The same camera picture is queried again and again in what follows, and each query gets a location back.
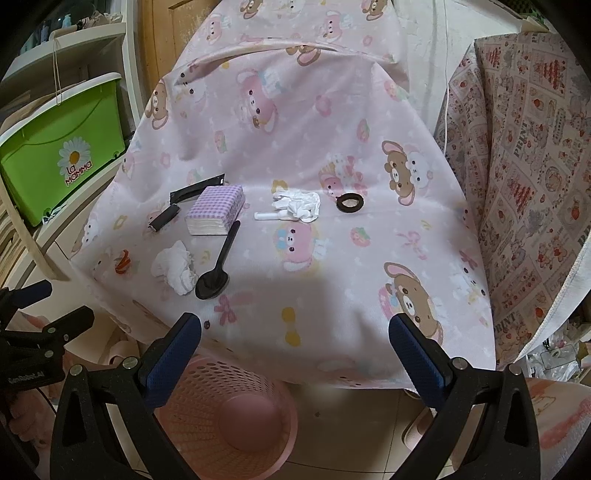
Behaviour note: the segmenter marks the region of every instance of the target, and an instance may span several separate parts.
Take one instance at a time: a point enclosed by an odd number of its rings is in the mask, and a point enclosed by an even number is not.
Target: blue gripper pad
[[[183,313],[168,334],[146,351],[138,379],[148,409],[166,404],[200,341],[201,321],[193,313]]]
[[[421,335],[422,340],[426,342],[432,340],[427,340],[409,319],[407,323],[414,327],[414,331],[411,331],[412,327],[409,328],[403,322],[402,315],[405,314],[395,315],[390,320],[388,328],[390,344],[408,372],[408,376],[424,404],[439,410],[447,398],[445,394],[446,380],[416,336]]]

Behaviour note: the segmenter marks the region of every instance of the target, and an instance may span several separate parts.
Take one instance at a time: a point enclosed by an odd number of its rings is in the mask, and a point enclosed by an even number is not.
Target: white plastic stick
[[[279,212],[255,212],[255,220],[285,220],[290,218],[287,210]]]

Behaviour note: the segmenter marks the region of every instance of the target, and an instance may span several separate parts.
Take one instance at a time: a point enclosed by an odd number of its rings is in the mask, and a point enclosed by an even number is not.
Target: metal screw
[[[509,372],[511,372],[513,375],[519,375],[521,373],[521,368],[515,364],[511,364],[509,365]]]
[[[70,375],[80,375],[82,373],[82,365],[80,364],[76,364],[73,365],[72,368],[70,368]]]
[[[135,367],[138,364],[138,359],[134,356],[129,356],[125,360],[123,360],[123,368],[127,370]]]
[[[455,357],[452,360],[452,365],[456,367],[458,370],[465,370],[466,368],[468,368],[468,362],[461,356]]]

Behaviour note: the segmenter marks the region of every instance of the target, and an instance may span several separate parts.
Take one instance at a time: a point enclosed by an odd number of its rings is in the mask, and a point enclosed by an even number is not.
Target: green plastic box
[[[120,79],[107,73],[72,87],[0,136],[0,173],[32,226],[123,152]]]

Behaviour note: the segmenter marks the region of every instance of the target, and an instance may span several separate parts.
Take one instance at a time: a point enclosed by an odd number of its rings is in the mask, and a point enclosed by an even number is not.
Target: la mamma logo
[[[64,148],[60,149],[60,157],[57,166],[66,185],[71,185],[92,168],[90,145],[82,137],[65,141]]]

